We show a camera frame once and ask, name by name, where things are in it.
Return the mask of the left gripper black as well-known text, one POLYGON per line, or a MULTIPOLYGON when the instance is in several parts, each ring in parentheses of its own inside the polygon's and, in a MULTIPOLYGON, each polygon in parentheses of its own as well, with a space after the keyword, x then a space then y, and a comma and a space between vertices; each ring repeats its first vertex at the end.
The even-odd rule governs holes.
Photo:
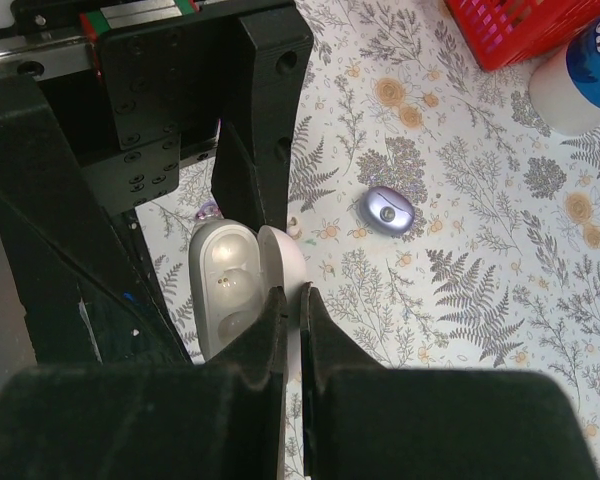
MULTIPOLYGON (((177 25, 201 9, 0 1, 0 78, 16 75, 0 79, 0 237, 40 364, 190 360, 142 235, 103 208, 173 191, 185 149, 216 133, 194 109, 202 37, 177 25)), ((237 34, 212 194, 225 217, 282 229, 314 37, 292 1, 237 34)))

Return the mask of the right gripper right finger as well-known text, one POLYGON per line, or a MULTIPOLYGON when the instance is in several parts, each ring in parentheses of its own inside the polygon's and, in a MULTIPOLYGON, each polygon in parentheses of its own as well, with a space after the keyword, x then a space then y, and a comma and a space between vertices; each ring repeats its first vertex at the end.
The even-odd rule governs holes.
POLYGON ((390 369, 300 294, 304 470, 314 479, 594 479, 567 395, 549 376, 390 369))

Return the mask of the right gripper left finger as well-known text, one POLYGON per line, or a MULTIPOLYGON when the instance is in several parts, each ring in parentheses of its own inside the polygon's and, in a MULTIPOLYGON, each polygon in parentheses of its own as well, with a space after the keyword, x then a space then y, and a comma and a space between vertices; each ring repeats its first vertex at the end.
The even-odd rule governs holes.
POLYGON ((0 393, 0 479, 279 479, 288 307, 201 365, 32 367, 0 393))

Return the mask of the white earbud charging case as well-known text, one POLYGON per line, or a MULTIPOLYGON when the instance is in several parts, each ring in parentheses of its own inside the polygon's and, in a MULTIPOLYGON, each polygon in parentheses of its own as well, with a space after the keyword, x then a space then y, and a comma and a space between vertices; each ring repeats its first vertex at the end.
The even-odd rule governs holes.
POLYGON ((194 229, 188 260, 203 359, 216 356, 251 326, 269 290, 281 287, 291 310, 289 377, 297 378, 301 371, 299 299, 308 277, 305 258, 294 239, 268 225, 254 232, 233 220, 206 220, 194 229))

